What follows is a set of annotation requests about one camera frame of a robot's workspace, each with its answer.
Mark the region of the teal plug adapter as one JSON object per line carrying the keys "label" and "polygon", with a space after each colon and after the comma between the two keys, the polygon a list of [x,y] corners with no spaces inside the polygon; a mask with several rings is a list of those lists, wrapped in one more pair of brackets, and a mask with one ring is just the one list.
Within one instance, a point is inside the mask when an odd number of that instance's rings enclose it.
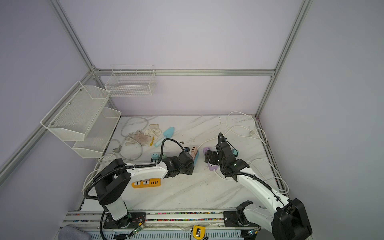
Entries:
{"label": "teal plug adapter", "polygon": [[239,152],[236,149],[233,149],[233,154],[234,154],[235,157],[237,157]]}

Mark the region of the purple power strip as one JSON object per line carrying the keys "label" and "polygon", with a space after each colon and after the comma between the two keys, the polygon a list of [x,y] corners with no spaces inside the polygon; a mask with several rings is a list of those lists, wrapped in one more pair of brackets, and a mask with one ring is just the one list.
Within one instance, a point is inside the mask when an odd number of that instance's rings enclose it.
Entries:
{"label": "purple power strip", "polygon": [[203,149],[205,156],[205,163],[208,164],[208,168],[211,172],[219,168],[219,155],[216,151],[213,151],[210,147]]}

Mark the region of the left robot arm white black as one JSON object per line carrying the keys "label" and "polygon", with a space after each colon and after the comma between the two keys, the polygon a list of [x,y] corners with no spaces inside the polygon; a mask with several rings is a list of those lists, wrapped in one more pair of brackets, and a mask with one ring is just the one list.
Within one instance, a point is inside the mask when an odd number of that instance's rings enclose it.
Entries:
{"label": "left robot arm white black", "polygon": [[132,216],[122,198],[127,187],[135,186],[136,183],[148,187],[151,182],[193,174],[197,149],[182,148],[178,156],[163,157],[164,143],[167,141],[176,143],[173,139],[164,139],[161,154],[156,161],[132,165],[122,159],[115,159],[84,186],[84,198],[98,201],[107,216],[102,226],[113,225],[113,228],[123,229],[144,223],[144,217]]}

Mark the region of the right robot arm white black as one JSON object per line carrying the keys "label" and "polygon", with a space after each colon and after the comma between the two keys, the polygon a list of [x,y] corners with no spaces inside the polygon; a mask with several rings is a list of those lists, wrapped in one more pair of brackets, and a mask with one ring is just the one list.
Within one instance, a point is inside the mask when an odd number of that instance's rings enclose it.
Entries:
{"label": "right robot arm white black", "polygon": [[248,163],[238,159],[233,153],[232,145],[223,133],[218,134],[218,144],[212,157],[214,165],[225,178],[231,178],[248,189],[266,208],[258,210],[252,204],[241,207],[241,217],[247,224],[257,224],[272,233],[276,240],[306,240],[313,234],[309,217],[304,204],[297,198],[291,200],[273,189],[257,176]]}

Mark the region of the pink plug adapter near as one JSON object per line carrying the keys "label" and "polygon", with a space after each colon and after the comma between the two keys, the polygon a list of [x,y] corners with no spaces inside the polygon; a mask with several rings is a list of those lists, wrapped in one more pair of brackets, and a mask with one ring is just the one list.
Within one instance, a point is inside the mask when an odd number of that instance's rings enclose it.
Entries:
{"label": "pink plug adapter near", "polygon": [[197,155],[198,153],[198,149],[197,147],[192,147],[191,149],[191,155],[193,156],[193,158]]}

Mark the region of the teal power strip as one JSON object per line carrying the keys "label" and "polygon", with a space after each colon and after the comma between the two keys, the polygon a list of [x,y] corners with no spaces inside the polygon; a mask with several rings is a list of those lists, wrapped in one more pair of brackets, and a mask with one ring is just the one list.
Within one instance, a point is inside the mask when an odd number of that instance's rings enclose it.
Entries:
{"label": "teal power strip", "polygon": [[197,152],[196,154],[195,154],[195,157],[194,157],[194,166],[196,166],[196,164],[197,164],[197,161],[198,161],[198,158],[199,158],[199,152]]}

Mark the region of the teal adapter on black strip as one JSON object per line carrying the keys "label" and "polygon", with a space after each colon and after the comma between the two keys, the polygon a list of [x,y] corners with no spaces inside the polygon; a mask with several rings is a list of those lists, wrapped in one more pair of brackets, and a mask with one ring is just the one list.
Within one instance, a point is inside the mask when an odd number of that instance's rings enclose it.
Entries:
{"label": "teal adapter on black strip", "polygon": [[152,154],[152,158],[151,158],[151,160],[152,160],[152,161],[158,161],[159,158],[160,158],[159,154],[154,153],[154,154]]}

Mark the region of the light blue brush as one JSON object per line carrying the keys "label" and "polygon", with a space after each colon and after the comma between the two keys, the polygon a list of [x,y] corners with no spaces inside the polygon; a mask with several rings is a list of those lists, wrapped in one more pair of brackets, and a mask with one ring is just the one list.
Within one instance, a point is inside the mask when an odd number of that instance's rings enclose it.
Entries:
{"label": "light blue brush", "polygon": [[158,141],[155,143],[155,147],[157,148],[158,146],[160,146],[164,139],[171,138],[173,136],[174,132],[175,132],[174,127],[170,127],[166,131],[164,131],[163,136],[161,138],[159,138]]}

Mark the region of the orange power strip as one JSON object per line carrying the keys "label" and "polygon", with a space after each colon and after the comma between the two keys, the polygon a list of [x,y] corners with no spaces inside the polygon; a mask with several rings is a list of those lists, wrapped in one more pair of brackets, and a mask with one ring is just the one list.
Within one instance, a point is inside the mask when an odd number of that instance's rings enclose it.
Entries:
{"label": "orange power strip", "polygon": [[161,179],[147,179],[132,183],[134,189],[155,188],[161,186]]}

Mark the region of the beige power strip bundle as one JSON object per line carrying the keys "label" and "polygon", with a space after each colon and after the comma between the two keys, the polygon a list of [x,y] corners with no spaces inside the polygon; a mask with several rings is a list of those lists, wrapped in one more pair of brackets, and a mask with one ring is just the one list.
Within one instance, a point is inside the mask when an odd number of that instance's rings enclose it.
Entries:
{"label": "beige power strip bundle", "polygon": [[151,124],[146,130],[137,130],[135,133],[128,134],[127,140],[132,143],[140,144],[142,146],[152,146],[155,140],[162,134],[159,125]]}

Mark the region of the white mesh two-tier shelf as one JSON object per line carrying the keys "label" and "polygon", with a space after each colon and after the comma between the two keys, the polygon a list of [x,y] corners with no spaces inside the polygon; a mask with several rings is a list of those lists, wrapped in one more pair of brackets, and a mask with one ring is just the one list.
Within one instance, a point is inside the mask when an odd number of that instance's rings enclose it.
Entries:
{"label": "white mesh two-tier shelf", "polygon": [[108,108],[111,93],[76,82],[41,120],[41,125],[83,159],[98,159],[120,120]]}

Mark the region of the grey cloth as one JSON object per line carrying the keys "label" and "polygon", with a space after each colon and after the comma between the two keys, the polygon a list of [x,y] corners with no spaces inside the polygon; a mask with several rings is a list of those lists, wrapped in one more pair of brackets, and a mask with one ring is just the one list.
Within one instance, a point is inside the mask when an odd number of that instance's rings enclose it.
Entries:
{"label": "grey cloth", "polygon": [[91,239],[90,234],[73,226],[63,227],[58,234],[58,240],[90,240],[90,239]]}

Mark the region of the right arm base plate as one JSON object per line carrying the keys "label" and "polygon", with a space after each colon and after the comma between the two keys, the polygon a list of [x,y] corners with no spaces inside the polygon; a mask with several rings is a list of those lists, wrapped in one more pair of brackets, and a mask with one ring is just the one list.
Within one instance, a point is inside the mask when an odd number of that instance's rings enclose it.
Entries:
{"label": "right arm base plate", "polygon": [[244,214],[239,214],[237,211],[224,211],[225,227],[259,227],[255,223],[246,220]]}

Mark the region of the aluminium rail base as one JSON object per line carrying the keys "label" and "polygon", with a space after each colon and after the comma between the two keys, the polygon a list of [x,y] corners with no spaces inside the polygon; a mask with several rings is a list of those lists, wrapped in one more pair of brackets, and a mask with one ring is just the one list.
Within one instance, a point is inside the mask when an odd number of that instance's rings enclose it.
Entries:
{"label": "aluminium rail base", "polygon": [[101,211],[68,212],[60,229],[73,226],[90,235],[92,240],[192,240],[193,228],[205,228],[209,240],[261,240],[264,228],[235,222],[236,213],[229,210],[132,211],[132,219],[119,228],[110,214]]}

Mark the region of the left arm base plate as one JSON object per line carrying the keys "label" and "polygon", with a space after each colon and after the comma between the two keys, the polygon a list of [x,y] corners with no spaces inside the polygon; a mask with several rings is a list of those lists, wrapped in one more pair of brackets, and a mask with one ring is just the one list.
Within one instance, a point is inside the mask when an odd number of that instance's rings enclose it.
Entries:
{"label": "left arm base plate", "polygon": [[146,213],[130,212],[128,216],[121,218],[120,220],[114,220],[110,213],[107,213],[106,219],[103,225],[104,229],[136,229],[139,225],[143,225],[146,220]]}

